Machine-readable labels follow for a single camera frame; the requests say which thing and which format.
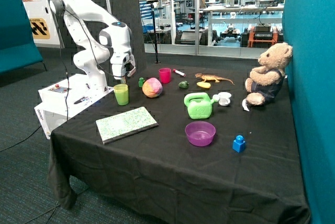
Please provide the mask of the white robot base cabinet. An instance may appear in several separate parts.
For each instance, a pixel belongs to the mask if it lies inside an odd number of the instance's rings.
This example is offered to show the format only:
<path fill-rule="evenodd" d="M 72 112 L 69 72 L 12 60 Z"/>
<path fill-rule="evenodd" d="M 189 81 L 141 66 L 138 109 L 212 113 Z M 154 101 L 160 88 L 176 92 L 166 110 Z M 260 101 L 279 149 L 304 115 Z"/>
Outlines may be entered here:
<path fill-rule="evenodd" d="M 75 74 L 38 90 L 42 102 L 35 113 L 47 139 L 51 132 L 113 91 L 107 87 L 102 93 L 88 87 L 88 77 Z"/>

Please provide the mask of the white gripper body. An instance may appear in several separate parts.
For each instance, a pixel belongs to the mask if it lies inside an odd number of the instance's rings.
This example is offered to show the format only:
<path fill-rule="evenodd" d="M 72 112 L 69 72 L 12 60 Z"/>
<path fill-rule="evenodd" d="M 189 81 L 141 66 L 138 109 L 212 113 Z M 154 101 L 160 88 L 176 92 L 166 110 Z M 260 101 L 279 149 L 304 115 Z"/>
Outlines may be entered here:
<path fill-rule="evenodd" d="M 110 63 L 116 80 L 131 77 L 136 72 L 136 62 L 132 53 L 113 53 Z"/>

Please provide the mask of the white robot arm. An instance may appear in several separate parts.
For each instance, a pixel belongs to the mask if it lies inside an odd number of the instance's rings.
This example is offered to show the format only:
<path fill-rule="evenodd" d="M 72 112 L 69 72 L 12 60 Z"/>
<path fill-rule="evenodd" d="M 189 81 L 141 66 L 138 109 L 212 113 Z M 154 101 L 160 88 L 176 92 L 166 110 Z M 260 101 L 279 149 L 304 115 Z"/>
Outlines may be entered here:
<path fill-rule="evenodd" d="M 88 77 L 92 93 L 107 90 L 106 75 L 98 65 L 109 60 L 112 75 L 122 83 L 136 71 L 136 62 L 131 48 L 132 32 L 123 22 L 92 0 L 50 0 L 50 8 L 56 15 L 63 15 L 64 23 L 76 45 L 83 50 L 76 53 L 75 65 Z M 85 22 L 97 21 L 107 27 L 95 40 Z"/>

